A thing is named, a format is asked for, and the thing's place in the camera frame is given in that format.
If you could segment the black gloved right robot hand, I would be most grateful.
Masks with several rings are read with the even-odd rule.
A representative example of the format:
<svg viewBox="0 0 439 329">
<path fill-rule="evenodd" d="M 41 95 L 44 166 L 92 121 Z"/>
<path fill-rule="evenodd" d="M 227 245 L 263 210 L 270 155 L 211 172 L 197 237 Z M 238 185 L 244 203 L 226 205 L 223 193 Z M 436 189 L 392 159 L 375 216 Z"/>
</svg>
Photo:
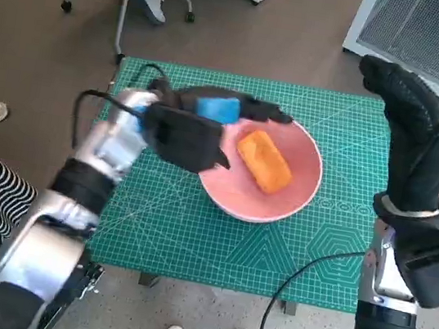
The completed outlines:
<svg viewBox="0 0 439 329">
<path fill-rule="evenodd" d="M 439 101 L 415 73 L 375 56 L 359 64 L 364 88 L 384 102 L 390 128 L 387 188 L 381 203 L 391 214 L 439 214 Z"/>
</svg>

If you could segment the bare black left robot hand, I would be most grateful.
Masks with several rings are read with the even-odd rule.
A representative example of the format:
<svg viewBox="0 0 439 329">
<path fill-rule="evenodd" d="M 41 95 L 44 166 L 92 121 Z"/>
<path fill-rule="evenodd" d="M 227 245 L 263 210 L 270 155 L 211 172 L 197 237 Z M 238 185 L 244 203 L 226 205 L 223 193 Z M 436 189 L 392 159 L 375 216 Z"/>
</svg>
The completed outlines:
<svg viewBox="0 0 439 329">
<path fill-rule="evenodd" d="M 234 124 L 240 119 L 264 123 L 270 120 L 278 124 L 293 122 L 292 116 L 283 112 L 276 103 L 212 85 L 175 89 L 168 102 L 177 109 L 220 124 Z"/>
</svg>

